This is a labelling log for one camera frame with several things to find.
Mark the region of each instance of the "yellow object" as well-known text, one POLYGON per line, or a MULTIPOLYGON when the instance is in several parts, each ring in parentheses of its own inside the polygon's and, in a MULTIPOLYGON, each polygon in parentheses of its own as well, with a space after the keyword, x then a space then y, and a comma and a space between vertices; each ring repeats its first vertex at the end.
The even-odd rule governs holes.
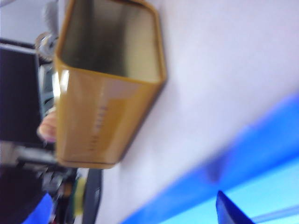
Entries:
POLYGON ((54 62, 59 163, 111 168, 166 79, 156 10, 142 0, 71 0, 54 62))
POLYGON ((85 191, 86 179, 79 178, 73 198, 73 215, 79 216, 83 214, 83 197, 85 191))

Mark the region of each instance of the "light blue surface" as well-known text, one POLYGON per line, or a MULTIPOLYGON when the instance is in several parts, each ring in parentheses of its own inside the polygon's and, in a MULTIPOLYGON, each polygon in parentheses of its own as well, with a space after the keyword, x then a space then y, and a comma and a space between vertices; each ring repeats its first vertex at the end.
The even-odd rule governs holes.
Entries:
MULTIPOLYGON (((208 207, 212 208, 213 199, 207 200, 215 197, 218 190, 227 192, 240 183, 299 157, 299 96, 289 97, 277 104, 264 118, 240 132, 223 151, 217 158, 200 164, 180 177, 122 223, 160 223, 203 202, 199 206, 211 203, 213 206, 208 207)), ((273 186, 266 187, 271 192, 273 186)), ((254 191, 257 198, 265 194, 263 188, 254 191)), ((244 195, 238 203, 241 208, 246 208, 251 200, 245 192, 244 195)), ((278 201, 284 200, 283 194, 270 196, 276 197, 278 201)), ((260 214, 277 207, 273 200, 260 214)), ((250 206, 258 207, 257 203, 254 201, 250 206)), ((257 210, 249 209, 248 213, 250 216, 258 215, 257 210)), ((213 214, 214 210, 205 211, 200 223, 208 223, 213 214)))
MULTIPOLYGON (((225 192, 250 218, 299 204, 299 159, 225 192)), ((217 224, 216 198, 161 224, 217 224)), ((299 224, 299 215, 263 224, 299 224)))

